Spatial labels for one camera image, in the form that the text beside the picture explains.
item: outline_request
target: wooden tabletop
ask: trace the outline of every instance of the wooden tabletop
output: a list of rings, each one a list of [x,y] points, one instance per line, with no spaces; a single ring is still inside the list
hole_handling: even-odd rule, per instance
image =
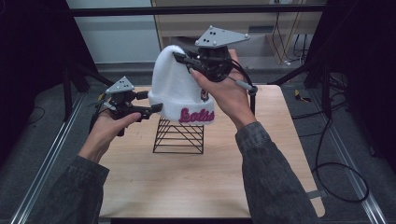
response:
[[[317,189],[278,86],[258,86],[256,118],[285,155],[304,189]],[[149,90],[136,87],[135,91]],[[149,100],[133,101],[149,105]],[[159,115],[116,137],[101,164],[110,169],[100,217],[250,217],[236,129],[216,107],[205,126],[204,154],[153,153]],[[320,198],[311,200],[319,217]]]

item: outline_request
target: jacket sleeve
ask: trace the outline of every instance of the jacket sleeve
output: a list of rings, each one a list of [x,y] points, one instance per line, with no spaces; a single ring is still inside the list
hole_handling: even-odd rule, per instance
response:
[[[27,223],[98,223],[107,175],[107,168],[76,156]]]
[[[318,223],[299,179],[259,122],[235,135],[253,223]]]

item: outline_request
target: finger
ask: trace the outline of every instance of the finger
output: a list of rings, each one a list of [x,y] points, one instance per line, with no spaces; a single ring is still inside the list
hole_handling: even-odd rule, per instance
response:
[[[127,128],[130,124],[135,123],[140,119],[142,115],[138,112],[125,116],[122,119],[118,119],[117,122],[120,124],[121,128]]]
[[[198,71],[195,71],[194,69],[190,68],[190,74],[192,75],[192,77],[195,79],[195,81],[198,83],[198,85],[201,88],[204,88],[207,86],[207,83],[209,82],[209,80],[207,80],[207,78],[201,74]]]

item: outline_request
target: hand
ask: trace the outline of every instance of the hand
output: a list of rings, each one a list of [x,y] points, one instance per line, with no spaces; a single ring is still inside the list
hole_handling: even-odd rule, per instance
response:
[[[235,50],[230,49],[230,55],[237,61]],[[215,98],[220,109],[230,117],[237,130],[256,121],[250,110],[247,91],[237,86],[233,80],[225,78],[221,82],[212,82],[198,71],[191,69],[190,73],[198,85]],[[235,69],[231,71],[229,77],[236,80],[244,80],[243,75]]]
[[[140,118],[140,113],[130,114],[122,119],[111,118],[110,111],[106,109],[99,114],[90,135],[78,153],[80,157],[96,163],[102,158],[110,147],[111,141],[117,134]]]

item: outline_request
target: metal bracket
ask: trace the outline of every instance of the metal bracket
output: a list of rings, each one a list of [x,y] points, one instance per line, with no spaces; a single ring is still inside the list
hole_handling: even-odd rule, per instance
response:
[[[134,85],[126,77],[122,77],[114,85],[106,90],[106,93],[118,93],[123,91],[133,91]]]
[[[248,34],[240,34],[210,26],[209,29],[195,41],[195,46],[216,49],[249,39],[250,36]]]

